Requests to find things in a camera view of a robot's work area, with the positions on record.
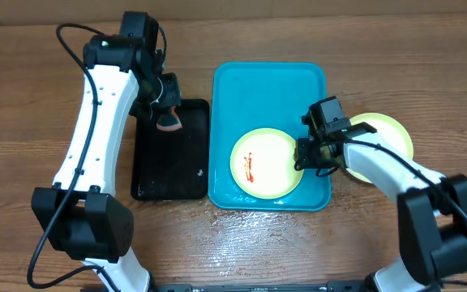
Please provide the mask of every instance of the blue tray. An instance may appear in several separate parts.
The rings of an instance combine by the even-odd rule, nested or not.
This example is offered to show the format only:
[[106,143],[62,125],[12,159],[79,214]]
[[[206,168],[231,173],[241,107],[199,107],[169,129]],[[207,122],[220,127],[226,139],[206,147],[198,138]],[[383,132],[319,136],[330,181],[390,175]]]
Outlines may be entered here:
[[261,127],[307,137],[301,116],[326,97],[322,70],[311,63],[228,62],[216,70],[212,98],[208,196],[221,208],[318,211],[331,199],[329,177],[305,170],[298,186],[274,200],[244,192],[230,172],[230,154],[244,134]]

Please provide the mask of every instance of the red sauce stain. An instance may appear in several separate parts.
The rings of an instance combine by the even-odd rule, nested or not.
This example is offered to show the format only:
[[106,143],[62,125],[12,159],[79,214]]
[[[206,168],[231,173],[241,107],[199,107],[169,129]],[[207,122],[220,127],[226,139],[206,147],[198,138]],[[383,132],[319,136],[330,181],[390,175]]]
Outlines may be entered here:
[[251,152],[248,154],[248,158],[244,157],[244,170],[246,171],[246,179],[252,183],[253,175],[251,175]]

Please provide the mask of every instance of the wooden table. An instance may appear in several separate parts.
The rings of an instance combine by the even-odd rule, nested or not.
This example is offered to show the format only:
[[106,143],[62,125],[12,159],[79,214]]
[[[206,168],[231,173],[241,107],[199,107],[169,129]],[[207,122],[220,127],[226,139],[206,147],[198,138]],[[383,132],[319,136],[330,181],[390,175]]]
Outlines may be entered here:
[[[314,62],[349,116],[379,112],[409,131],[414,157],[467,174],[467,14],[167,21],[168,69],[188,98],[212,98],[216,68],[233,60]],[[118,25],[95,24],[107,33]],[[28,262],[42,234],[30,209],[66,153],[83,75],[54,26],[0,27],[0,291],[29,291]],[[90,34],[67,29],[80,52]],[[396,207],[375,187],[332,176],[321,212],[221,210],[209,199],[141,203],[129,195],[134,119],[117,169],[117,198],[135,214],[133,248],[158,283],[320,283],[360,279],[399,255]],[[47,243],[45,282],[79,266]],[[83,273],[52,291],[99,281]]]

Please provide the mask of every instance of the black tray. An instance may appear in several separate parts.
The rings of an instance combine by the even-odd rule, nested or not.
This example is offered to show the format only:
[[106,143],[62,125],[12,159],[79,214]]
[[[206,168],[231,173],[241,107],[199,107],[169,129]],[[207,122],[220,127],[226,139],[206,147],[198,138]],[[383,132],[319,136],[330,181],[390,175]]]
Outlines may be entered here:
[[182,100],[176,114],[182,129],[174,132],[136,120],[131,181],[136,200],[198,200],[208,192],[210,105],[200,99]]

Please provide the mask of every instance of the yellow plate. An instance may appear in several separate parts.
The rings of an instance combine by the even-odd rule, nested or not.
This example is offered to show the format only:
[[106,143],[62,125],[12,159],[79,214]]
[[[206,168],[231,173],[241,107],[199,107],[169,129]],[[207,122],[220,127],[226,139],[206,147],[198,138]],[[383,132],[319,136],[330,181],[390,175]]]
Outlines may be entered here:
[[[350,123],[352,125],[356,125],[360,122],[366,122],[369,125],[373,126],[376,130],[378,130],[378,133],[380,133],[383,136],[385,141],[389,142],[390,145],[392,145],[401,154],[412,159],[412,140],[410,139],[409,133],[398,121],[396,121],[393,118],[390,118],[387,115],[377,113],[359,114],[350,119]],[[371,182],[363,175],[351,169],[347,169],[347,171],[350,174],[352,174],[355,178],[362,180],[365,183]]]
[[290,193],[303,170],[294,169],[295,140],[283,131],[261,128],[246,133],[233,146],[230,170],[246,193],[276,199]]

